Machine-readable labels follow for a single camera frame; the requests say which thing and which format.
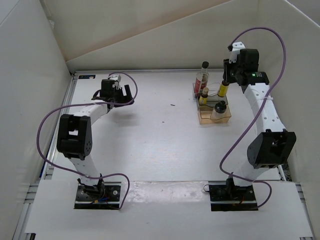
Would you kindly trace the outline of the small yellow label bottle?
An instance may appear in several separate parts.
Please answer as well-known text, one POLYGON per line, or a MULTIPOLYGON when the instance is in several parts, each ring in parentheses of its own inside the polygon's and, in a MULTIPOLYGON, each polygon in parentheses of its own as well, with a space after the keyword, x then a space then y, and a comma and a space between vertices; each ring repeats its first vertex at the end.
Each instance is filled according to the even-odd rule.
POLYGON ((227 92, 228 92, 228 88, 229 88, 229 83, 225 82, 225 81, 222 81, 221 84, 220 84, 220 87, 219 87, 219 90, 217 92, 217 95, 220 97, 220 98, 223 98, 226 96, 227 92))
POLYGON ((198 100, 200 105, 205 105, 207 103, 208 93, 209 93, 209 88, 204 87, 198 100))

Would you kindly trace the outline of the tall red label sauce bottle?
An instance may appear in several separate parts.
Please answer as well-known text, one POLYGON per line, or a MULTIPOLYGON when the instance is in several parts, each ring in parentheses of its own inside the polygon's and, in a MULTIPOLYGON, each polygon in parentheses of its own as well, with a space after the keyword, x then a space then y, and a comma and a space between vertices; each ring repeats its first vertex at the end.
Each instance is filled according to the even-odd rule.
POLYGON ((208 73, 209 63, 204 61, 201 65, 200 72, 196 75, 195 85, 194 85, 194 96, 197 98, 203 91, 203 89, 207 86, 209 80, 208 73))

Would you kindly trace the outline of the white powder jar black lid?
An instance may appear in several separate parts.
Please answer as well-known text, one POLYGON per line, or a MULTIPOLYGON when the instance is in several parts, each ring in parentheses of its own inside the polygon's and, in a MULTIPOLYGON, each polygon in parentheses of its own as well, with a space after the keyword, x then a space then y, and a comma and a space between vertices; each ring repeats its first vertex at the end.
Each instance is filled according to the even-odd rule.
POLYGON ((218 103, 215 104, 214 109, 212 110, 210 119, 213 120, 214 122, 218 121, 224 121, 226 118, 226 110, 227 110, 227 105, 224 100, 219 101, 218 103))

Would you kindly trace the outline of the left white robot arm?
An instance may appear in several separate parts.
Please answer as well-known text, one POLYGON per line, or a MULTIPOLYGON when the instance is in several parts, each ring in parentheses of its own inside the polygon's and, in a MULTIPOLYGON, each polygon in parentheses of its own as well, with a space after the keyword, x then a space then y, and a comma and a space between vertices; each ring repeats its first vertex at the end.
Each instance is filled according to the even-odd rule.
POLYGON ((63 114, 59 119, 57 150, 69 159, 79 176, 80 185, 87 187, 87 194, 93 200, 100 200, 105 194, 101 174, 97 171, 91 151, 93 148, 92 125, 109 113, 112 108, 132 104, 130 86, 121 87, 121 76, 112 75, 101 81, 101 88, 92 97, 91 105, 74 114, 63 114))

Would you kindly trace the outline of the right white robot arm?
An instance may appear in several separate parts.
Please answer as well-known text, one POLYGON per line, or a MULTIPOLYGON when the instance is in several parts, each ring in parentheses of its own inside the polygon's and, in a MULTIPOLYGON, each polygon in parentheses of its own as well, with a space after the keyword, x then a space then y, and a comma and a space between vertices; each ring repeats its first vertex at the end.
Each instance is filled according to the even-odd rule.
POLYGON ((239 43, 232 48, 230 58, 224 60, 223 79, 241 87, 256 117, 257 130, 256 138, 247 148, 247 160, 233 172, 233 182, 224 188, 230 200, 238 199, 242 187, 250 186, 264 172, 285 164, 297 140, 296 134, 287 131, 281 122, 268 92, 271 88, 268 76, 258 68, 259 51, 239 43))

